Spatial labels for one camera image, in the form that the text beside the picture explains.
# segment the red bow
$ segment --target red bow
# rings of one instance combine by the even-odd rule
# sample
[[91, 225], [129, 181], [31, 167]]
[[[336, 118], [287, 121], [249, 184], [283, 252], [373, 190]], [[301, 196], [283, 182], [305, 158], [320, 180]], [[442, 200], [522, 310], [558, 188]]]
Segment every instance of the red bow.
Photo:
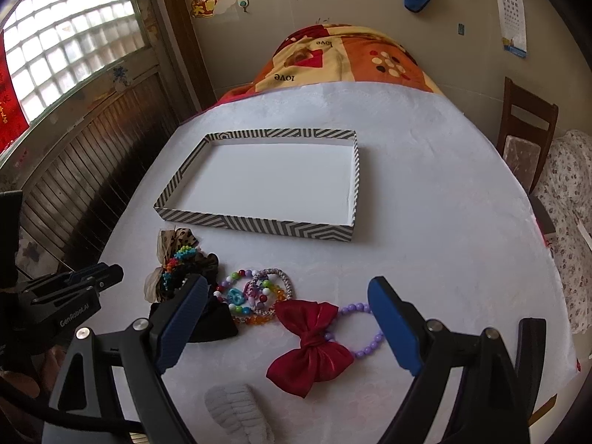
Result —
[[324, 337], [338, 310], [328, 302], [276, 302], [275, 315], [300, 337], [300, 349], [275, 359], [267, 369], [267, 378], [287, 393], [306, 397], [315, 382], [330, 381], [341, 374], [353, 362], [351, 352]]

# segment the window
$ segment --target window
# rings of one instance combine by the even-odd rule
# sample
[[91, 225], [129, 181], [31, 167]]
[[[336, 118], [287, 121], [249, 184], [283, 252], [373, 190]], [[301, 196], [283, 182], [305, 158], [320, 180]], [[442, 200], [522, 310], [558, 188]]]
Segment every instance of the window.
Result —
[[4, 46], [31, 123], [144, 41], [130, 0], [23, 0], [4, 26]]

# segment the screw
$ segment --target screw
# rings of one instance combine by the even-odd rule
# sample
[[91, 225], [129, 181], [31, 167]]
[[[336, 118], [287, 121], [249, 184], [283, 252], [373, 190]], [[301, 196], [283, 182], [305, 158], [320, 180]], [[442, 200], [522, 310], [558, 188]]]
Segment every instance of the screw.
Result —
[[134, 320], [134, 323], [131, 326], [134, 328], [134, 330], [144, 330], [148, 327], [148, 324], [148, 319], [144, 319], [142, 317], [141, 319]]
[[431, 330], [432, 332], [440, 332], [444, 329], [444, 325], [436, 319], [430, 319], [427, 321], [427, 329]]
[[488, 327], [485, 329], [485, 335], [491, 340], [499, 339], [500, 337], [500, 333], [493, 327]]
[[76, 338], [77, 339], [85, 339], [91, 335], [91, 330], [88, 327], [82, 327], [76, 331]]

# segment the black scrunchie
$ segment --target black scrunchie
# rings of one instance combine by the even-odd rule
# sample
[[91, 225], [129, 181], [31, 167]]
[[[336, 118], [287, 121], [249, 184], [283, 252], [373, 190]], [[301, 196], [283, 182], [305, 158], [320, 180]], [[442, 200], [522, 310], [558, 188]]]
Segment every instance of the black scrunchie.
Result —
[[[175, 295], [174, 289], [183, 286], [183, 279], [189, 273], [201, 274], [209, 284], [208, 302], [191, 333], [189, 342], [212, 342], [214, 340], [234, 337], [238, 334], [239, 331], [236, 328], [235, 322], [232, 320], [228, 305], [218, 301], [217, 297], [214, 296], [214, 291], [218, 286], [216, 282], [216, 277], [218, 276], [218, 257], [215, 254], [204, 256], [202, 253], [197, 252], [194, 259], [183, 262], [174, 268], [168, 290], [164, 290], [161, 279], [161, 282], [157, 286], [157, 293], [160, 294], [161, 300], [171, 299]], [[150, 306], [150, 316], [156, 312], [159, 305], [155, 303]]]

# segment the open shallow box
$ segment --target open shallow box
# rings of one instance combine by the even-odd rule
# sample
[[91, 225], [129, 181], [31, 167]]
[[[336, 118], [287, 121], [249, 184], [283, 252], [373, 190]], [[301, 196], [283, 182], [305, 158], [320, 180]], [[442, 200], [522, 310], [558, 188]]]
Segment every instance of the open shallow box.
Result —
[[220, 132], [199, 142], [154, 208], [173, 222], [350, 241], [358, 186], [353, 130]]

